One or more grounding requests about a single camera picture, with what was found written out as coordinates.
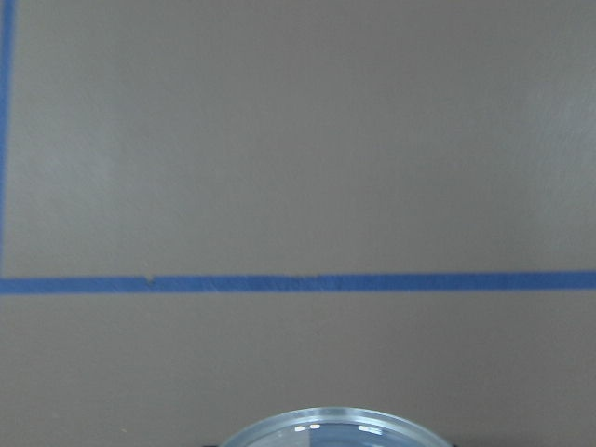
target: horizontal blue line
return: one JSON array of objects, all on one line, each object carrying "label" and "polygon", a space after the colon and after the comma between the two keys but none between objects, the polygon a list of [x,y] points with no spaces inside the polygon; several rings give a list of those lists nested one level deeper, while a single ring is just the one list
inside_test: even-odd
[{"label": "horizontal blue line", "polygon": [[161,276],[2,278],[0,294],[341,292],[341,291],[549,291],[596,289],[596,271],[430,273],[321,276]]}]

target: blue line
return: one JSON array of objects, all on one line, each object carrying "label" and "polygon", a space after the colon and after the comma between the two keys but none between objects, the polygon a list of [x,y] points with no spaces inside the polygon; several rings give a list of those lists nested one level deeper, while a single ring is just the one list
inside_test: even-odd
[{"label": "blue line", "polygon": [[2,278],[0,294],[594,290],[596,271],[386,275]]},{"label": "blue line", "polygon": [[0,48],[0,275],[4,254],[4,209],[10,103],[10,64],[16,0],[5,0],[2,8],[2,47]]}]

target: transparent container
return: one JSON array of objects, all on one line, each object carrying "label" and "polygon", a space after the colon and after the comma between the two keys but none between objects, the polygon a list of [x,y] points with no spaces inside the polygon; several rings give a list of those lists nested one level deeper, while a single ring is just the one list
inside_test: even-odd
[{"label": "transparent container", "polygon": [[249,426],[222,447],[452,447],[391,414],[328,407],[279,414]]}]

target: gray surface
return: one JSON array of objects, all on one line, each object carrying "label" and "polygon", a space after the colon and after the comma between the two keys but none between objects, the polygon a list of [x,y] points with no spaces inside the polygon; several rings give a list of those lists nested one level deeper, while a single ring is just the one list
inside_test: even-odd
[{"label": "gray surface", "polygon": [[593,268],[595,22],[20,0],[5,274]]},{"label": "gray surface", "polygon": [[593,447],[593,292],[0,302],[0,441],[191,447],[353,405],[464,447]]}]

